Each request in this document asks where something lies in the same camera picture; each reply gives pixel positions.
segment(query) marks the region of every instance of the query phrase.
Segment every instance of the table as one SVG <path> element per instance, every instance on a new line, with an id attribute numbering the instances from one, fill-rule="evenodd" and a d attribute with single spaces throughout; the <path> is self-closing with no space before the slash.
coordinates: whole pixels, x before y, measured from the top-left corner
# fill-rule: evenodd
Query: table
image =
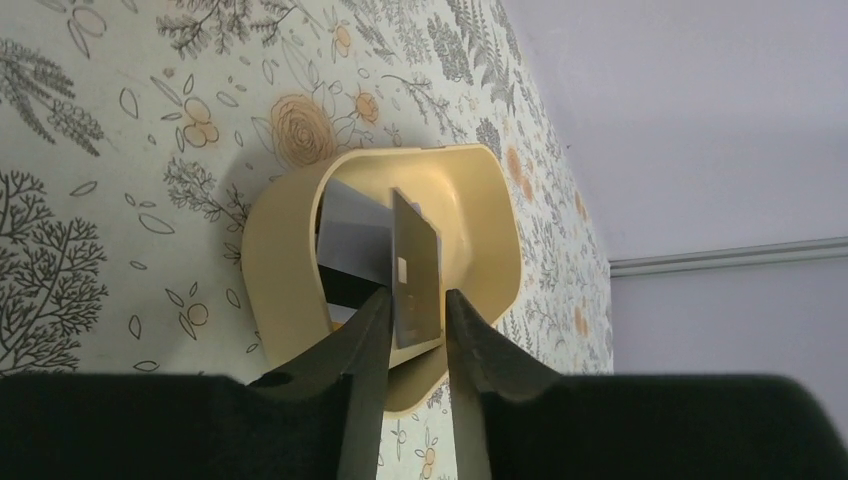
<path id="1" fill-rule="evenodd" d="M 480 142 L 523 242 L 497 328 L 612 369 L 609 268 L 496 0 L 28 0 L 0 15 L 0 374 L 267 364 L 250 205 L 352 148 Z M 454 478 L 449 388 L 384 421 L 381 478 Z"/>

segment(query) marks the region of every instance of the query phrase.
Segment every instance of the metal strip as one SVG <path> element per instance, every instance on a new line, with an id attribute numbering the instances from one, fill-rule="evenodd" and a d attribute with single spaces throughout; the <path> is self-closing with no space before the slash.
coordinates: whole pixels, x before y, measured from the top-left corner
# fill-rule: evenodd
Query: metal strip
<path id="1" fill-rule="evenodd" d="M 848 258 L 848 237 L 613 260 L 610 262 L 610 276 L 621 278 L 833 258 Z"/>

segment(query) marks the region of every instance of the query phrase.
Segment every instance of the patterned fabric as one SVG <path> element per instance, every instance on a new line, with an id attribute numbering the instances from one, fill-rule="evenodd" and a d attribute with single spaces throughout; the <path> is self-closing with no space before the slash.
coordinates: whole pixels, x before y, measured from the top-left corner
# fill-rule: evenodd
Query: patterned fabric
<path id="1" fill-rule="evenodd" d="M 609 270 L 496 0 L 20 0 L 0 15 L 0 374 L 268 368 L 239 271 L 274 178 L 352 148 L 481 142 L 523 242 L 498 330 L 612 369 Z M 453 478 L 443 385 L 382 478 Z"/>

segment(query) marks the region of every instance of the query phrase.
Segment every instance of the floral pattern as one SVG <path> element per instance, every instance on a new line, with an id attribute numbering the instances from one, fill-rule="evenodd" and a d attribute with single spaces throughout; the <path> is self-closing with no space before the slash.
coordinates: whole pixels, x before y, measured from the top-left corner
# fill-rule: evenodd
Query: floral pattern
<path id="1" fill-rule="evenodd" d="M 500 159 L 522 241 L 497 330 L 611 371 L 608 263 L 498 0 L 32 0 L 0 31 L 0 375 L 253 380 L 240 239 L 269 182 L 469 142 Z M 378 476 L 456 478 L 452 438 L 443 382 L 384 421 Z"/>

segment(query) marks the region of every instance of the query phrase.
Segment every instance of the plastic container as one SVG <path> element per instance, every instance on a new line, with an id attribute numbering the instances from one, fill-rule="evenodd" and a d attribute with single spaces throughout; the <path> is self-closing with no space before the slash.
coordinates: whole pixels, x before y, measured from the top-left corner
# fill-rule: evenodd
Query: plastic container
<path id="1" fill-rule="evenodd" d="M 383 205 L 389 205 L 395 187 L 418 203 L 441 238 L 442 286 L 461 289 L 486 321 L 494 325 L 515 302 L 521 247 L 506 180 L 491 150 L 483 145 L 352 150 L 278 178 L 251 209 L 242 272 L 272 367 L 333 331 L 314 233 L 330 178 Z M 444 292 L 441 304 L 444 312 Z M 404 413 L 446 378 L 444 344 L 423 354 L 393 346 L 390 365 L 397 367 L 389 371 L 386 411 Z"/>

